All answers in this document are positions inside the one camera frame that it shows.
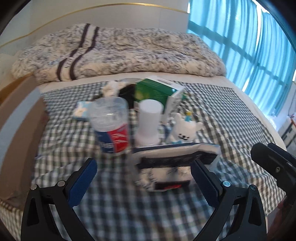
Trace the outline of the person right hand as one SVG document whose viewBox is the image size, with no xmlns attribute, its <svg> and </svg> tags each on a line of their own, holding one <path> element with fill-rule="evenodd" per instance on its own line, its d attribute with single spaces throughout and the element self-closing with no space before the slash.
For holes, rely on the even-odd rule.
<svg viewBox="0 0 296 241">
<path fill-rule="evenodd" d="M 286 197 L 277 205 L 276 209 L 274 210 L 275 216 L 271 225 L 268 228 L 267 240 L 272 240 L 276 231 L 279 229 L 282 223 L 282 210 L 284 207 L 285 200 L 286 200 Z"/>
</svg>

